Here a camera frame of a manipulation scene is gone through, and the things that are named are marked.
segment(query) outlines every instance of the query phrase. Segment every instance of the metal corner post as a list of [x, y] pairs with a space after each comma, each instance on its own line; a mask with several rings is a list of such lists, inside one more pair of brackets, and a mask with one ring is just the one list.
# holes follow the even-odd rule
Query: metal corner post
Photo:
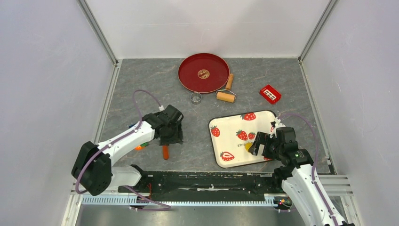
[[82, 204], [83, 196], [80, 194], [71, 194], [61, 222], [61, 226], [75, 226], [78, 220], [79, 210]]
[[96, 18], [94, 17], [92, 11], [90, 10], [90, 7], [88, 6], [86, 0], [77, 0], [77, 2], [80, 8], [82, 9], [83, 13], [85, 14], [86, 18], [88, 19], [88, 22], [90, 23], [90, 26], [93, 28], [93, 31], [96, 34], [97, 38], [100, 40], [102, 46], [107, 52], [108, 57], [110, 58], [114, 66], [117, 66], [118, 59], [113, 53], [110, 44], [107, 42], [104, 33], [101, 31], [101, 28], [98, 25]]
[[315, 121], [316, 121], [316, 125], [319, 128], [319, 135], [320, 135], [321, 143], [323, 145], [323, 148], [324, 148], [324, 151], [326, 153], [326, 156], [329, 157], [329, 160], [331, 159], [332, 164], [334, 165], [334, 161], [333, 161], [333, 159], [331, 158], [331, 155], [330, 155], [331, 154], [330, 153], [330, 147], [329, 147], [328, 142], [326, 140], [326, 137], [324, 135], [323, 125], [321, 123], [319, 111], [317, 109], [317, 105], [316, 105], [316, 102], [315, 102], [315, 100], [313, 98], [313, 94], [312, 94], [311, 88], [309, 86], [308, 78], [306, 76], [306, 72], [305, 72], [305, 69], [303, 67], [303, 62], [299, 62], [299, 67], [301, 68], [303, 81], [305, 82], [306, 91], [307, 91], [308, 96], [309, 96], [309, 101], [311, 103], [311, 107], [312, 107], [312, 110], [313, 110], [313, 114], [314, 114], [314, 118], [315, 118]]
[[332, 10], [334, 9], [336, 3], [338, 2], [338, 0], [330, 0], [330, 2], [328, 2], [326, 8], [324, 9], [323, 14], [321, 15], [319, 21], [317, 22], [316, 27], [314, 28], [308, 42], [306, 43], [305, 47], [302, 50], [302, 53], [299, 55], [299, 63], [301, 63], [306, 55], [308, 55], [310, 48], [312, 47], [314, 41], [316, 40], [317, 36], [319, 35], [321, 29], [323, 28], [324, 24], [326, 23], [328, 17], [330, 16]]
[[114, 66], [112, 77], [110, 81], [110, 85], [108, 87], [107, 96], [105, 97], [104, 105], [101, 111], [100, 119], [98, 121], [98, 127], [96, 131], [96, 135], [94, 137], [94, 143], [97, 144], [100, 142], [101, 133], [104, 128], [105, 120], [108, 114], [108, 110], [110, 109], [110, 104], [113, 96], [113, 92], [115, 90], [116, 81], [118, 80], [118, 75], [120, 71], [120, 66], [122, 65], [122, 60], [119, 60], [118, 63]]

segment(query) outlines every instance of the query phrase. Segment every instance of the gray tabletop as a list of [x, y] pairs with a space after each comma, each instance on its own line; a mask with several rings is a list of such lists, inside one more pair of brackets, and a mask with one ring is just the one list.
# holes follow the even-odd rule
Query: gray tabletop
[[[235, 103], [217, 100], [214, 93], [205, 94], [199, 105], [190, 102], [191, 91], [184, 88], [177, 78], [182, 59], [124, 59], [110, 109], [106, 118], [101, 140], [106, 140], [125, 131], [138, 121], [133, 106], [132, 94], [136, 89], [145, 89], [154, 94], [164, 105], [173, 105], [184, 114], [182, 122], [184, 143], [169, 147], [169, 160], [162, 157], [158, 141], [140, 151], [133, 150], [115, 165], [137, 164], [143, 170], [177, 171], [239, 171], [273, 172], [280, 166], [278, 161], [257, 163], [235, 168], [220, 168], [214, 157], [208, 123], [212, 118], [232, 114], [272, 110], [277, 115], [298, 113], [307, 118], [316, 128], [316, 123], [306, 91], [301, 70], [296, 59], [225, 59], [234, 73], [232, 91], [237, 94]], [[282, 98], [274, 105], [269, 104], [259, 90], [271, 84]], [[158, 106], [144, 93], [137, 93], [136, 100], [144, 114], [159, 111]], [[301, 148], [306, 148], [314, 157], [315, 141], [311, 130], [301, 119], [294, 116], [283, 120], [293, 127]], [[318, 173], [329, 173], [327, 157], [321, 142], [318, 157]]]

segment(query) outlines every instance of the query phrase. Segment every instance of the yellow object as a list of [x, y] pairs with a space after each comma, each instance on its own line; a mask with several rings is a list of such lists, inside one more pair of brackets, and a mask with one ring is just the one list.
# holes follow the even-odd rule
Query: yellow object
[[216, 99], [234, 103], [236, 96], [233, 94], [218, 92], [216, 95]]
[[251, 143], [246, 143], [245, 144], [245, 150], [248, 151], [251, 146], [252, 146], [252, 142]]
[[[233, 83], [233, 79], [234, 79], [234, 74], [230, 74], [229, 79], [227, 80], [226, 88], [216, 91], [216, 99], [234, 103], [237, 95], [231, 91], [231, 85]], [[229, 91], [231, 94], [222, 93], [222, 91]]]
[[233, 84], [234, 74], [229, 75], [229, 79], [227, 80], [226, 89], [230, 90], [231, 85]]

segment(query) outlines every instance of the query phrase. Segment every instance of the strawberry tray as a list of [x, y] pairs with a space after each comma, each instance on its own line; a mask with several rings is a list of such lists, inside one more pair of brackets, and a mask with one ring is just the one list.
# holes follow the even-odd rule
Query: strawberry tray
[[230, 168], [267, 161], [261, 151], [257, 156], [246, 151], [245, 144], [253, 142], [258, 131], [269, 132], [275, 117], [272, 111], [259, 111], [212, 119], [209, 133], [216, 163]]

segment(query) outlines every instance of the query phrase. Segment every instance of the wooden roller handle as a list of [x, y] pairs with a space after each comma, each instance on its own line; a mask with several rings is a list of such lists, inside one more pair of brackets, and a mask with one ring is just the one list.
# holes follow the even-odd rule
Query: wooden roller handle
[[231, 85], [233, 84], [234, 74], [229, 75], [229, 79], [227, 80], [226, 89], [230, 90]]

